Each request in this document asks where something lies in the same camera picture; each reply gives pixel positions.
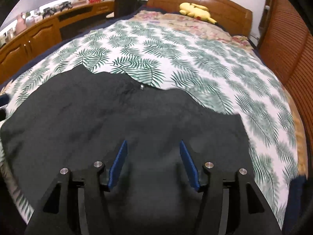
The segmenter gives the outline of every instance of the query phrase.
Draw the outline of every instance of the yellow plush toy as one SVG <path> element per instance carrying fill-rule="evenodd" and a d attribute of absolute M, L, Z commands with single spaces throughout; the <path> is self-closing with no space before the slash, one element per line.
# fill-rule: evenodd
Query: yellow plush toy
<path fill-rule="evenodd" d="M 179 9 L 182 15 L 187 15 L 202 21 L 209 21 L 212 24 L 216 23 L 216 21 L 211 18 L 209 9 L 205 6 L 184 2 L 179 6 Z"/>

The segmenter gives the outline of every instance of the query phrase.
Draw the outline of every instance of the chair backrest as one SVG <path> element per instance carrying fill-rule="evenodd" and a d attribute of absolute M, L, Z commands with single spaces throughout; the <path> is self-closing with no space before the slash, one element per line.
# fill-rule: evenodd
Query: chair backrest
<path fill-rule="evenodd" d="M 137 0 L 115 0 L 114 17 L 122 17 L 133 13 L 136 9 Z"/>

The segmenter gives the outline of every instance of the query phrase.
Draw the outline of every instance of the white sheet with green leaf pattern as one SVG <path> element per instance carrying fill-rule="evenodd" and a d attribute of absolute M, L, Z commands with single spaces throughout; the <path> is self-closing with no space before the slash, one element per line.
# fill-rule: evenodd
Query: white sheet with green leaf pattern
<path fill-rule="evenodd" d="M 289 182 L 297 175 L 293 120 L 280 82 L 253 56 L 153 22 L 119 21 L 67 43 L 20 75 L 6 91 L 11 96 L 8 117 L 48 79 L 79 64 L 92 73 L 127 73 L 161 89 L 180 88 L 205 107 L 239 113 L 250 139 L 255 181 L 282 226 Z M 14 181 L 1 145 L 0 150 L 1 171 L 28 221 L 32 207 Z"/>

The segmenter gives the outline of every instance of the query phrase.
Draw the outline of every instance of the wooden headboard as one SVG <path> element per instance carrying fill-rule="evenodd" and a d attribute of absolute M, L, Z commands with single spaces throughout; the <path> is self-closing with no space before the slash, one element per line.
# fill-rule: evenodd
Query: wooden headboard
<path fill-rule="evenodd" d="M 148 0 L 148 6 L 179 12 L 183 2 L 196 3 L 209 8 L 211 17 L 231 35 L 249 36 L 252 25 L 252 11 L 230 0 Z"/>

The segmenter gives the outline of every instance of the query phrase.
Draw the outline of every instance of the metal screw head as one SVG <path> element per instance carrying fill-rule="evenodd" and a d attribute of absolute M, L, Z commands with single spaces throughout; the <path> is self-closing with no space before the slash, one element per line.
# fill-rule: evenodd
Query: metal screw head
<path fill-rule="evenodd" d="M 102 164 L 103 164 L 102 161 L 96 161 L 96 162 L 94 162 L 94 166 L 95 166 L 96 168 L 101 167 Z"/>
<path fill-rule="evenodd" d="M 61 170 L 60 170 L 60 173 L 63 174 L 63 175 L 66 174 L 66 173 L 68 173 L 68 168 L 63 168 L 63 169 L 61 169 Z"/>
<path fill-rule="evenodd" d="M 205 167 L 207 167 L 207 168 L 209 168 L 209 169 L 211 169 L 211 168 L 214 167 L 214 164 L 211 163 L 211 162 L 207 162 L 207 163 L 205 163 L 204 165 L 205 165 Z"/>
<path fill-rule="evenodd" d="M 240 172 L 242 175 L 245 175 L 245 174 L 248 173 L 247 170 L 244 169 L 244 168 L 241 168 L 241 169 L 239 170 L 239 172 Z"/>

